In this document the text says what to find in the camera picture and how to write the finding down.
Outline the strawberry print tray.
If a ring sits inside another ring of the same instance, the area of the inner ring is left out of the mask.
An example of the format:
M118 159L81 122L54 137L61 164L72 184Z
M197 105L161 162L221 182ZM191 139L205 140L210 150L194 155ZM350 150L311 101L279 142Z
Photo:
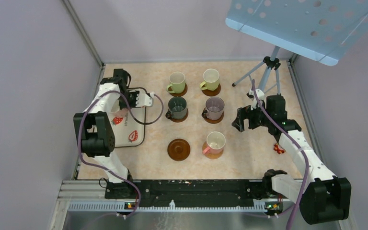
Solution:
M147 91L142 87L136 87L129 91L137 90L140 93ZM146 108L132 108L133 115L139 121L146 121ZM115 148L135 147L144 141L145 126L137 123L128 112L124 117L108 113L108 118L115 136Z

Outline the brown coaster one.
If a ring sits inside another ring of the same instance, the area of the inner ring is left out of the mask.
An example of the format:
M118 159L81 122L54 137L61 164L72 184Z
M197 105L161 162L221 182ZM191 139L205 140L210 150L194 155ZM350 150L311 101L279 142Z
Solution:
M170 92L170 90L172 89L172 84L169 84L168 85L168 87L167 87L167 92L171 95L171 96L173 96L173 97L181 97L181 96L184 96L186 93L187 93L187 91L188 91L188 86L187 86L187 84L185 84L185 87L184 87L184 90L181 92L181 93L173 93L173 92Z

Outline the light wooden coaster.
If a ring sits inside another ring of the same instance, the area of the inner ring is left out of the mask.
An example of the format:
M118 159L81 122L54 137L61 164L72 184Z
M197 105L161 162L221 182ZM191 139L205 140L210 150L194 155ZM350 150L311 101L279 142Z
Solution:
M215 160L218 159L222 156L222 154L224 153L224 150L222 149L220 152L218 153L211 153L210 152L211 149L209 147L209 145L207 144L207 142L204 142L203 147L202 147L202 153L205 157Z

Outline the brown coaster four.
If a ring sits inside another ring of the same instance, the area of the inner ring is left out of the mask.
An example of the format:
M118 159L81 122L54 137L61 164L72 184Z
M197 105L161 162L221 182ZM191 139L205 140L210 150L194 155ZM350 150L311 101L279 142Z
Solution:
M223 118L224 118L224 112L222 113L221 117L219 119L217 119L217 120L212 120L212 119L207 118L207 110L206 109L203 110L201 116L202 116L202 118L206 122L208 122L210 124L217 124L217 123L219 123L219 122L221 122L223 120Z

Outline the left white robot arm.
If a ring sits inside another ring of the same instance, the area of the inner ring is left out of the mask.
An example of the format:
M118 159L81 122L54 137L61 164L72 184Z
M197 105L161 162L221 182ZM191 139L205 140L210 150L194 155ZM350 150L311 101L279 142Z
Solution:
M73 117L79 158L83 164L105 172L106 196L119 194L129 198L135 190L129 170L115 152L116 137L109 120L114 105L128 113L144 106L141 99L148 95L130 89L131 79L126 70L114 69L112 77L101 80L88 108Z

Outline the brown coaster two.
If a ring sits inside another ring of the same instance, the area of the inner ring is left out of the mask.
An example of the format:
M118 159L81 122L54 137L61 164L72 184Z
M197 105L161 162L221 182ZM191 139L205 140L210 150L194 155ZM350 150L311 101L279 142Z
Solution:
M202 90L202 93L206 96L213 97L213 96L217 96L220 93L220 91L221 91L221 85L219 84L218 87L214 91L205 89L205 90Z

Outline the pink cup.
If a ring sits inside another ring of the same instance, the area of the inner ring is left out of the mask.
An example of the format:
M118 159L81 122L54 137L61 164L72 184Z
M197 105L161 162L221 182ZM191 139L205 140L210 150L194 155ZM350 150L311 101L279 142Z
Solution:
M219 154L223 151L226 138L225 136L218 131L213 131L208 134L206 139L207 146L203 149L203 154Z
M117 117L124 117L128 113L129 113L129 110L127 108L119 109L115 112L112 112L112 114Z

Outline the dark green cup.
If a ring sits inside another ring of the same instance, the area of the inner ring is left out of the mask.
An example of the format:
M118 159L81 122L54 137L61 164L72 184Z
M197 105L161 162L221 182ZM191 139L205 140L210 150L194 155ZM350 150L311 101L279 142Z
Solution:
M167 119L180 120L187 114L187 102L183 97L173 97L168 101Z

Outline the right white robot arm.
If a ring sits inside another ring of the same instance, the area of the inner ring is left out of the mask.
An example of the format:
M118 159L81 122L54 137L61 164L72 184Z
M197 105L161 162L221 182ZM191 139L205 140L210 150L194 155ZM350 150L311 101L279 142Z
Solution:
M303 176L298 182L283 170L267 170L262 192L267 197L281 194L298 205L308 224L347 219L351 200L351 183L329 170L307 142L300 125L288 119L282 95L272 95L255 106L238 108L232 126L238 131L266 127L280 147L292 158Z

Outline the purple cup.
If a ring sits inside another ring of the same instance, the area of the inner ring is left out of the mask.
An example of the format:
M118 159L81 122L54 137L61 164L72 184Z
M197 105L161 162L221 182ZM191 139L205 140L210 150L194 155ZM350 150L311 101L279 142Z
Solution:
M210 97L205 103L205 109L201 116L204 119L219 120L224 113L225 103L219 97Z

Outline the brown coaster five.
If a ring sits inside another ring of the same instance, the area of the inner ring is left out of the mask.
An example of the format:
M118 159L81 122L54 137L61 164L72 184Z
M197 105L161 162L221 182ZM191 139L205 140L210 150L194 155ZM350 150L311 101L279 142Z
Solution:
M168 147L167 153L174 161L184 161L188 158L191 152L190 144L181 138L172 140Z

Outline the brown coaster three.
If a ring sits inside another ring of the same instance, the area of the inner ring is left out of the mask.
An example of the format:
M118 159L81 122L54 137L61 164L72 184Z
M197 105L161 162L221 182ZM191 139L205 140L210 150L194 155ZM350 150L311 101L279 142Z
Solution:
M172 117L172 113L171 113L171 111L170 111L170 110L168 110L168 111L167 111L167 113L166 113L166 115L165 115L165 117L166 117L167 119L171 120L172 122L180 123L180 122L185 121L185 120L187 119L188 115L189 115L189 112L188 112L188 110L187 110L187 111L186 111L185 116L184 116L182 119L175 119L175 118L173 118L173 117Z

